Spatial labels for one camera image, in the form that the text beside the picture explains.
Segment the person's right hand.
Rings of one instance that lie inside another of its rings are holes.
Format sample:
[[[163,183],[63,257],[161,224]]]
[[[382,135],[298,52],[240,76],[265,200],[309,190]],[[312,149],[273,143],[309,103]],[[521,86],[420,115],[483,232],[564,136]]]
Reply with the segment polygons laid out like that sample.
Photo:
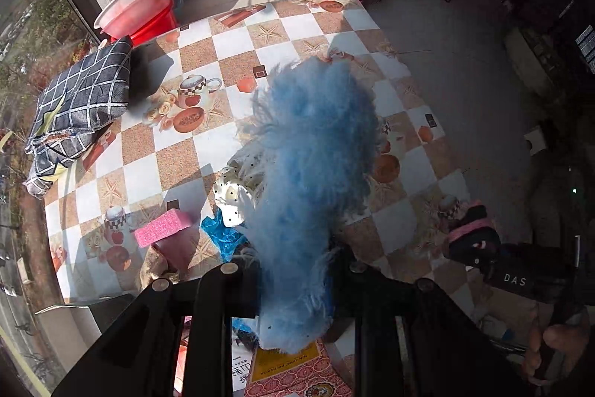
[[[590,319],[586,308],[579,316],[571,318],[571,324],[555,324],[546,329],[541,325],[538,307],[532,312],[530,331],[528,332],[528,347],[521,364],[522,371],[528,378],[534,380],[534,374],[543,366],[540,348],[545,343],[549,348],[564,355],[561,377],[568,377],[585,353],[590,340]]]

